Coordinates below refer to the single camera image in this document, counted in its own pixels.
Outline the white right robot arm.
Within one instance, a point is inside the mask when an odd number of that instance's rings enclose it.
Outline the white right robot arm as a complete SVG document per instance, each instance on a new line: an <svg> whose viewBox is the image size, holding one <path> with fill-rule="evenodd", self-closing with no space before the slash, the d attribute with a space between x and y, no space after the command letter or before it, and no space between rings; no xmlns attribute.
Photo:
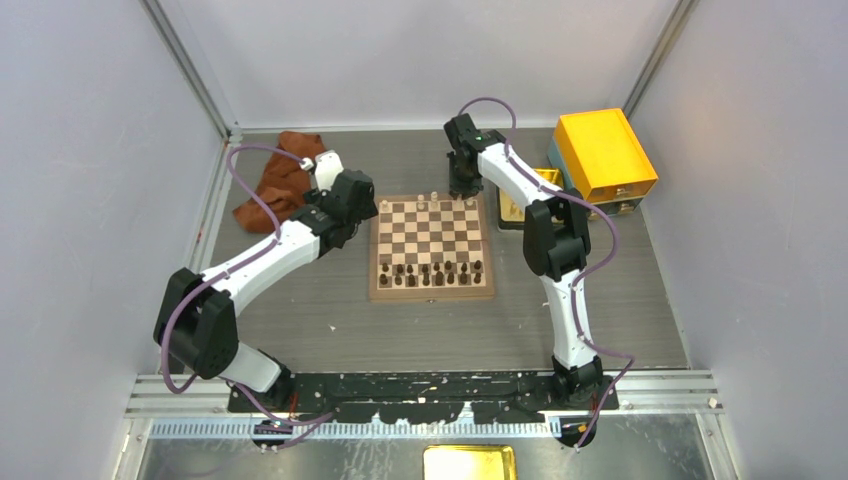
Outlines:
<svg viewBox="0 0 848 480"><path fill-rule="evenodd" d="M444 124L451 145L449 195L476 196L488 180L524 210L522 249L525 263L544 287L554 328L553 385L558 403L582 409L602 381L597 351L588 346L584 283L578 278L591 251L588 224L581 206L561 195L563 189L527 166L496 130L482 132L470 115Z"/></svg>

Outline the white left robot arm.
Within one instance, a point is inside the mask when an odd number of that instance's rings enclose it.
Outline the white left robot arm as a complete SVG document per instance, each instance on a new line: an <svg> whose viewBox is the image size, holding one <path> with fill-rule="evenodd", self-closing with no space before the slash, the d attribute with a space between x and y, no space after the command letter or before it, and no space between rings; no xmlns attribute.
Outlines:
<svg viewBox="0 0 848 480"><path fill-rule="evenodd" d="M344 169L330 188L309 191L306 205L265 240L202 273L174 272L153 332L164 358L202 379L220 377L252 390L269 413L285 409L292 397L291 385L281 379L285 366L241 341L237 318L284 276L343 247L377 213L372 179Z"/></svg>

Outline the brown cloth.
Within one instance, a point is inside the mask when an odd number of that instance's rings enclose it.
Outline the brown cloth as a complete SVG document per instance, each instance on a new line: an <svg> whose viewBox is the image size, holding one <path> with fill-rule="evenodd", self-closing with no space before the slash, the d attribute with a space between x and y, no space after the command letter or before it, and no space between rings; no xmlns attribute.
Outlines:
<svg viewBox="0 0 848 480"><path fill-rule="evenodd" d="M278 135L277 147L299 158L314 159L326 147L319 134L283 131ZM298 163L283 154L273 153L269 158L255 193L282 224L298 208L305 205L303 195L311 189L309 174ZM270 234L275 231L271 217L252 198L235 208L233 216L247 232Z"/></svg>

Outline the gold metal tin tray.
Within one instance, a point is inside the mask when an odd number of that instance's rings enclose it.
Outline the gold metal tin tray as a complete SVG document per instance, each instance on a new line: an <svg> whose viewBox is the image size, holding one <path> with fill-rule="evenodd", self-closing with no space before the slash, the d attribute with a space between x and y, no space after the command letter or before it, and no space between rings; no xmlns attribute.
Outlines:
<svg viewBox="0 0 848 480"><path fill-rule="evenodd" d="M548 183L553 184L562 190L567 190L573 187L573 182L570 176L561 169L554 167L534 168L533 171ZM524 229L525 208L528 203L525 201L525 195L522 195L521 201L517 197L512 196L512 191L503 189L500 185L496 186L497 193L497 227L500 231L521 231Z"/></svg>

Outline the wooden chessboard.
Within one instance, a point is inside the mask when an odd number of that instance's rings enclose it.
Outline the wooden chessboard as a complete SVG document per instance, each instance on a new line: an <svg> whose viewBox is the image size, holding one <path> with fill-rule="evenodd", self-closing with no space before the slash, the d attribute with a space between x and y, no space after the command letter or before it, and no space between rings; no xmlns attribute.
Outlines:
<svg viewBox="0 0 848 480"><path fill-rule="evenodd" d="M417 196L380 196L378 215L370 223L369 300L372 302L436 302L489 300L495 295L494 270L489 249L485 203L480 196L473 210L455 211L450 195L438 193L440 208L429 210L430 193L423 194L426 208L416 209ZM387 200L390 212L381 211ZM390 266L383 273L383 263ZM403 285L396 287L396 266L403 264ZM415 265L415 274L407 265ZM386 275L389 285L379 286ZM415 287L407 277L417 278Z"/></svg>

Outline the yellow drawer box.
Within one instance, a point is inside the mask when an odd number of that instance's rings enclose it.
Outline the yellow drawer box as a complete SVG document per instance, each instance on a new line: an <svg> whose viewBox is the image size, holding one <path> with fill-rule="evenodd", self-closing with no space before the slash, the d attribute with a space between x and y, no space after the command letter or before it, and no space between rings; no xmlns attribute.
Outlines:
<svg viewBox="0 0 848 480"><path fill-rule="evenodd" d="M635 211L658 181L620 108L560 116L547 157L566 187L608 215Z"/></svg>

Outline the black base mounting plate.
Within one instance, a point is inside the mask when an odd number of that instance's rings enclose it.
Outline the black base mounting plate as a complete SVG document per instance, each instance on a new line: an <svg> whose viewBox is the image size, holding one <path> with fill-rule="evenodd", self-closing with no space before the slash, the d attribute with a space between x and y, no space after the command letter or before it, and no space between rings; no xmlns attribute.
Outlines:
<svg viewBox="0 0 848 480"><path fill-rule="evenodd" d="M300 421L328 414L338 423L455 423L464 409L476 424L540 423L548 411L614 409L604 376L594 389L562 397L554 373L541 371L284 373L267 392L233 388L231 413L292 413Z"/></svg>

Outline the gold tin lid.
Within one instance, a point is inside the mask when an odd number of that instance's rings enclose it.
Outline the gold tin lid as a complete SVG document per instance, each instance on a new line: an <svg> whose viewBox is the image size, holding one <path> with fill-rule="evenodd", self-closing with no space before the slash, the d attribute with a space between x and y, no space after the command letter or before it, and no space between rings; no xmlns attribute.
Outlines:
<svg viewBox="0 0 848 480"><path fill-rule="evenodd" d="M426 480L516 480L515 453L506 445L431 445L422 455Z"/></svg>

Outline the aluminium front rail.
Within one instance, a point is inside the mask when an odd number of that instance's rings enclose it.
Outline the aluminium front rail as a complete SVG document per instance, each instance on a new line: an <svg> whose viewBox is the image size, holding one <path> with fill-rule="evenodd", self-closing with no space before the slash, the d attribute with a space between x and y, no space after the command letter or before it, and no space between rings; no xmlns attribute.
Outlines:
<svg viewBox="0 0 848 480"><path fill-rule="evenodd" d="M247 438L262 447L316 440L416 438L579 439L615 416L693 417L712 425L724 411L704 371L636 370L584 401L554 396L542 371L305 373L280 406L256 407L222 380L174 395L154 375L138 377L125 410L155 439Z"/></svg>

